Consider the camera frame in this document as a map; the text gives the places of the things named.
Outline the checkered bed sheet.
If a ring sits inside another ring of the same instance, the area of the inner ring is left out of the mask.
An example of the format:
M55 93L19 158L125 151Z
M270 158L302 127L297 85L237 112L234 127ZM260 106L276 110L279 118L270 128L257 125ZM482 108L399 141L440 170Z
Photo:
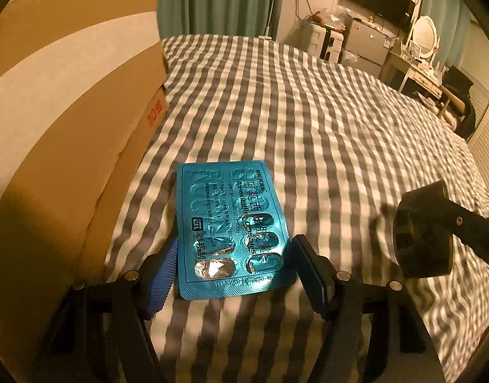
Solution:
M444 180L489 218L466 142L369 74L258 38L180 35L163 48L169 106L120 211L109 278L165 241L183 162L266 162L290 232L371 284L401 278L389 216L403 193ZM303 382L324 331L295 284L211 301L171 292L150 334L169 382Z

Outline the blue pill blister pack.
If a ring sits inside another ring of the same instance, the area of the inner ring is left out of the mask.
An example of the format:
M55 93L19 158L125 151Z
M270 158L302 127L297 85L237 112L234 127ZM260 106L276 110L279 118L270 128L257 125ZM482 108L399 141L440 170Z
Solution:
M177 171L178 283L186 300L294 284L290 237L266 162L183 163Z

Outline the white dressing table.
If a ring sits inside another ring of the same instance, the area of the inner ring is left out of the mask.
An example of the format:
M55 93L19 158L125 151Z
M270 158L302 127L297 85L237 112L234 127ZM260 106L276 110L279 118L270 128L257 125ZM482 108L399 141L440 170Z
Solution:
M379 79L399 93L408 94L406 87L417 85L414 92L422 92L438 100L441 98L441 81L429 76L425 71L404 56L390 52L384 61Z

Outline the white suitcase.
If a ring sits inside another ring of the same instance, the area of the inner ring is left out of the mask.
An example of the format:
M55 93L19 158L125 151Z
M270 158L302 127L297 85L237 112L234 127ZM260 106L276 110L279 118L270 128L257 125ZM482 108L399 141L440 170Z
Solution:
M307 38L306 51L310 56L323 61L338 63L344 35L330 26L307 23L304 28Z

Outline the silver mini fridge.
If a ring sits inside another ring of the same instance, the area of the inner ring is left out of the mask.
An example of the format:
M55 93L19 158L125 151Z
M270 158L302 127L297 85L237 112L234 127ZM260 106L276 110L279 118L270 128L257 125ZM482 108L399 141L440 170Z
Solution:
M348 15L339 63L378 78L390 50L390 43L388 35L360 18Z

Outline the louvered wardrobe doors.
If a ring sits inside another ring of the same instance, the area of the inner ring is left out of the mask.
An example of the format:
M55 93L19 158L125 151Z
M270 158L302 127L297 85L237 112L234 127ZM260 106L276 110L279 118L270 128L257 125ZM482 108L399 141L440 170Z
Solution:
M489 40L475 21L469 23L459 69L474 82L470 98L476 123L468 148L489 190Z

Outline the wooden chair with clothes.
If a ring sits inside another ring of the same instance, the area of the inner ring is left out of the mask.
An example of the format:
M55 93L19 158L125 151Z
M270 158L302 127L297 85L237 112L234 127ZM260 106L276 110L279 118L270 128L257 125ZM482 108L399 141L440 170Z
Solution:
M416 93L430 112L438 116L459 137L468 140L475 131L476 112L471 102L470 89L474 85L461 70L452 66L442 76L439 100Z

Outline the brown cardboard box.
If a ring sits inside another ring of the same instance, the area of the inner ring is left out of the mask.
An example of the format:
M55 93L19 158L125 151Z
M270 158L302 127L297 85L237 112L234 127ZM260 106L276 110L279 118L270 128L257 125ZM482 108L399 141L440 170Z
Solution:
M157 0L15 0L0 13L0 360L30 372L66 289L102 278L167 110Z

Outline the oval vanity mirror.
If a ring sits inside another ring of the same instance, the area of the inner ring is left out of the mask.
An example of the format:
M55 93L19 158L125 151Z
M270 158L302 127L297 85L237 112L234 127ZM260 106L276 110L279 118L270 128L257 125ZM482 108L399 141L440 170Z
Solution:
M421 16L416 20L411 28L411 41L420 47L420 58L429 59L434 54L438 35L431 17Z

